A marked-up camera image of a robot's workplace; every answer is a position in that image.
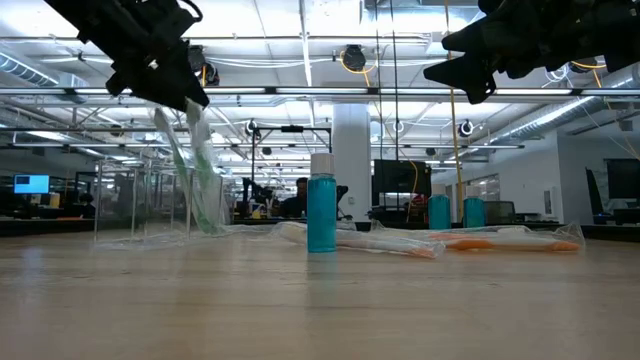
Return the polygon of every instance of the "wooden table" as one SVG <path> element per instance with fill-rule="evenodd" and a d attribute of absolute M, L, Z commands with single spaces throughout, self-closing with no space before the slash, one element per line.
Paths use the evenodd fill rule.
<path fill-rule="evenodd" d="M 640 246 L 308 256 L 236 237 L 0 243 L 3 359 L 638 359 Z"/>

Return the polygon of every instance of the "white bottle cap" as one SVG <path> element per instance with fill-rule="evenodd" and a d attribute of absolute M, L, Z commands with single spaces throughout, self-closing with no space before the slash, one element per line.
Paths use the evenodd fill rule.
<path fill-rule="evenodd" d="M 447 195 L 447 185 L 431 184 L 431 196 L 434 195 Z"/>
<path fill-rule="evenodd" d="M 311 175 L 335 174 L 333 154 L 311 154 Z"/>
<path fill-rule="evenodd" d="M 480 197 L 481 190 L 477 186 L 467 186 L 467 197 Z"/>

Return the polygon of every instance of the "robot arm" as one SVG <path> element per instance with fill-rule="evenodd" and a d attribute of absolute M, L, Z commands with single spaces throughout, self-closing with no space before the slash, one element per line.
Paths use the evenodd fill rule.
<path fill-rule="evenodd" d="M 197 17 L 176 0 L 45 0 L 79 31 L 83 43 L 93 42 L 114 62 L 115 74 L 106 87 L 113 96 L 126 88 L 132 95 L 176 110 L 186 110 L 186 98 L 202 106 L 209 98 L 191 71 L 189 43 L 181 40 Z"/>

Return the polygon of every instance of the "window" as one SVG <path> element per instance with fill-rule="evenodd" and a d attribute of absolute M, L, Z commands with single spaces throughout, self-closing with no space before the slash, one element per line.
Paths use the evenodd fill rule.
<path fill-rule="evenodd" d="M 467 182 L 469 186 L 480 188 L 480 198 L 484 201 L 500 201 L 500 177 L 489 175 Z"/>

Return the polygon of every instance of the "teal bottle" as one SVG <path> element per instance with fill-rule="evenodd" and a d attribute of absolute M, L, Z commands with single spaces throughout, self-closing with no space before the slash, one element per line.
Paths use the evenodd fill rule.
<path fill-rule="evenodd" d="M 307 250 L 336 251 L 337 195 L 332 154 L 311 155 L 307 185 Z"/>
<path fill-rule="evenodd" d="M 480 188 L 467 186 L 467 198 L 464 201 L 464 227 L 485 227 L 484 200 L 480 199 Z"/>
<path fill-rule="evenodd" d="M 429 229 L 451 229 L 451 203 L 446 195 L 445 185 L 432 185 L 427 210 L 429 212 Z"/>

